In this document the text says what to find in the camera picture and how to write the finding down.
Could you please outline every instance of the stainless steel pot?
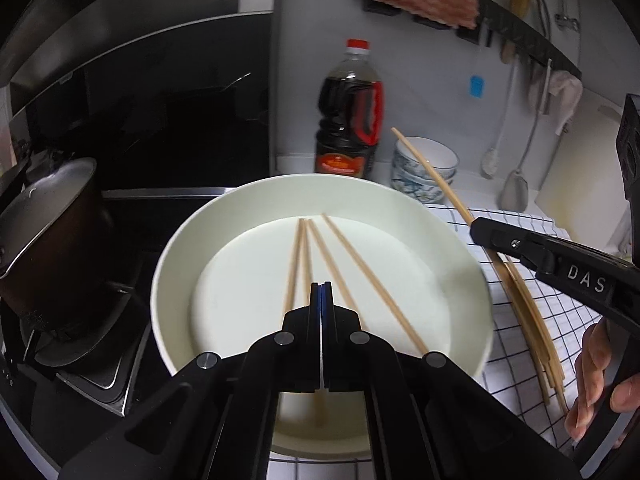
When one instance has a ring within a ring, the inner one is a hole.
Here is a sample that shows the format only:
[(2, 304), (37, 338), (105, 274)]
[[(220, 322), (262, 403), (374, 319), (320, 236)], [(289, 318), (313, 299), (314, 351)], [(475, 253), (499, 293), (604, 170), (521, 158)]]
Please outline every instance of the stainless steel pot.
[(0, 296), (38, 330), (90, 315), (87, 295), (111, 265), (111, 221), (79, 158), (31, 184), (0, 214)]

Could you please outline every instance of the plastic bottle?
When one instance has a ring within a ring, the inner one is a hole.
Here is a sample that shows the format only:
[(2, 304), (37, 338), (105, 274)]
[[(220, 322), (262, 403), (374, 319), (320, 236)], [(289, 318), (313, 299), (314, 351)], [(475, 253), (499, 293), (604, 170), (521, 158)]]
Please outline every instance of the plastic bottle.
[(316, 173), (368, 178), (383, 118), (382, 83), (368, 62), (369, 42), (347, 41), (344, 60), (324, 80), (318, 108)]

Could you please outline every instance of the chopstick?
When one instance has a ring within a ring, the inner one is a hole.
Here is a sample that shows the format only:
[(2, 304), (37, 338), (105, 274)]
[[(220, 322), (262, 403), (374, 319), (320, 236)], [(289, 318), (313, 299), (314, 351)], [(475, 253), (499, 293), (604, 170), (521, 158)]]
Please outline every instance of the chopstick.
[(302, 218), (298, 218), (296, 226), (296, 234), (293, 238), (293, 246), (291, 248), (291, 258), (289, 260), (289, 277), (287, 278), (287, 293), (284, 298), (283, 316), (293, 309), (293, 302), (296, 295), (296, 282), (298, 278), (298, 261), (300, 260), (300, 241), (302, 240), (302, 231), (305, 223)]
[[(449, 187), (449, 184), (446, 183), (443, 177), (422, 156), (422, 154), (415, 149), (415, 147), (398, 129), (391, 128), (391, 131), (400, 140), (400, 142), (407, 147), (416, 160), (420, 162), (436, 184), (438, 184), (464, 221), (468, 225), (471, 225), (474, 221), (474, 216), (466, 208), (456, 193)], [(553, 345), (553, 341), (548, 333), (546, 324), (544, 323), (542, 316), (540, 316), (540, 311), (538, 310), (536, 302), (533, 300), (531, 293), (524, 283), (524, 280), (518, 272), (515, 264), (510, 259), (507, 258), (507, 262), (504, 262), (495, 251), (485, 249), (484, 252), (489, 257), (495, 272), (500, 277), (502, 286), (511, 300), (511, 304), (514, 306), (514, 312), (516, 313), (516, 316), (518, 316), (518, 321), (522, 327), (527, 345), (532, 353), (532, 359), (536, 368), (536, 375), (538, 376), (538, 382), (540, 383), (540, 389), (542, 390), (545, 403), (548, 404), (550, 399), (546, 389), (546, 381), (543, 377), (542, 365), (545, 367), (544, 370), (549, 384), (556, 391), (560, 407), (564, 413), (567, 414), (568, 407), (566, 399), (564, 398), (564, 384), (562, 382), (564, 380), (564, 372), (560, 365), (558, 352), (556, 351), (555, 345)]]
[(369, 280), (369, 283), (376, 289), (376, 292), (382, 298), (382, 301), (386, 303), (386, 306), (389, 307), (389, 310), (394, 315), (400, 326), (404, 329), (404, 332), (409, 336), (409, 339), (414, 343), (415, 347), (418, 351), (424, 355), (429, 352), (427, 345), (425, 345), (424, 341), (420, 338), (418, 333), (414, 330), (414, 327), (411, 325), (409, 320), (404, 316), (398, 304), (391, 297), (391, 294), (388, 293), (382, 282), (375, 275), (373, 270), (367, 265), (367, 263), (362, 259), (362, 257), (358, 254), (358, 251), (351, 245), (350, 241), (347, 240), (347, 237), (342, 234), (338, 226), (324, 213), (322, 213), (322, 218), (327, 223), (331, 231), (334, 232), (340, 243), (345, 248), (345, 250), (349, 253), (349, 255), (353, 258), (353, 261), (360, 268), (360, 270), (364, 273), (364, 275)]
[[(296, 295), (296, 281), (298, 277), (298, 263), (300, 253), (302, 253), (302, 279), (304, 290), (308, 290), (311, 294), (311, 283), (313, 282), (311, 271), (311, 251), (309, 250), (309, 236), (307, 229), (308, 220), (298, 218), (296, 225), (296, 234), (294, 236), (293, 247), (291, 248), (291, 258), (289, 261), (289, 277), (287, 279), (287, 294), (284, 303), (284, 315), (293, 309), (294, 298)], [(324, 400), (324, 391), (322, 386), (313, 394), (314, 404), (314, 424), (316, 428), (326, 424), (326, 401)]]
[(311, 250), (309, 247), (308, 220), (302, 221), (302, 279), (305, 290), (311, 295), (311, 284), (314, 282), (311, 267)]
[(360, 318), (360, 326), (362, 327), (363, 330), (366, 330), (366, 324), (362, 319), (362, 314), (358, 310), (358, 307), (356, 306), (356, 302), (353, 299), (353, 296), (351, 295), (351, 293), (349, 292), (349, 289), (347, 288), (347, 284), (344, 282), (344, 278), (342, 277), (340, 270), (338, 269), (338, 266), (335, 263), (334, 258), (331, 256), (329, 249), (324, 243), (324, 240), (322, 239), (322, 235), (320, 234), (320, 231), (318, 230), (316, 223), (311, 218), (309, 218), (306, 222), (309, 229), (311, 230), (311, 234), (316, 240), (316, 244), (318, 245), (318, 248), (320, 249), (320, 253), (322, 254), (322, 259), (324, 259), (326, 266), (329, 267), (329, 272), (334, 277), (335, 282), (338, 284), (338, 289), (340, 290), (340, 293), (342, 294), (342, 297), (344, 298), (344, 301), (347, 304), (347, 307), (355, 311), (356, 314), (358, 314), (358, 317)]

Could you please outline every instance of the white wall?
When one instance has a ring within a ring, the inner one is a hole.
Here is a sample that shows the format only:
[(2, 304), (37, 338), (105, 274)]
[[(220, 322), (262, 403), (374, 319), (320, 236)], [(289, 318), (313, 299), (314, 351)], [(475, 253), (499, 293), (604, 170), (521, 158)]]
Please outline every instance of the white wall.
[(584, 87), (623, 106), (640, 93), (640, 45), (611, 0), (580, 0), (580, 22)]
[[(498, 0), (507, 5), (508, 0)], [(551, 15), (556, 0), (547, 0)], [(577, 16), (577, 0), (568, 0)], [(390, 160), (389, 132), (431, 137), (451, 147), (460, 168), (477, 171), (482, 153), (497, 133), (509, 66), (499, 59), (500, 37), (491, 49), (460, 40), (452, 30), (434, 30), (412, 22), (407, 13), (382, 16), (361, 10), (360, 0), (279, 0), (277, 12), (276, 151), (311, 154), (318, 129), (316, 109), (322, 80), (341, 59), (347, 38), (371, 44), (371, 62), (385, 85), (386, 109), (378, 160)], [(552, 25), (552, 41), (577, 63), (579, 35)], [(485, 79), (484, 98), (467, 94), (472, 73)], [(508, 137), (498, 176), (517, 164), (533, 122), (526, 103), (528, 71), (521, 63), (516, 93), (507, 118)], [(538, 189), (558, 138), (543, 117), (524, 172)]]

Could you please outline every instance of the screw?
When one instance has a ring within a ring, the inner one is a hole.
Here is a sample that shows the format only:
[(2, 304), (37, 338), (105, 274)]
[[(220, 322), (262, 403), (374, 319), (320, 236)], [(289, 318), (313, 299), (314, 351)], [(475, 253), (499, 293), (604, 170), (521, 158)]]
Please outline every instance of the screw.
[(217, 362), (218, 356), (213, 352), (204, 352), (203, 354), (200, 354), (196, 359), (196, 364), (203, 370), (213, 368)]
[(447, 364), (447, 359), (440, 352), (429, 352), (424, 358), (427, 364), (432, 368), (442, 368)]
[(275, 336), (273, 336), (273, 340), (277, 345), (286, 346), (293, 343), (295, 339), (294, 335), (291, 332), (278, 332)]
[(352, 332), (349, 339), (356, 345), (366, 345), (369, 342), (369, 334), (366, 332)]

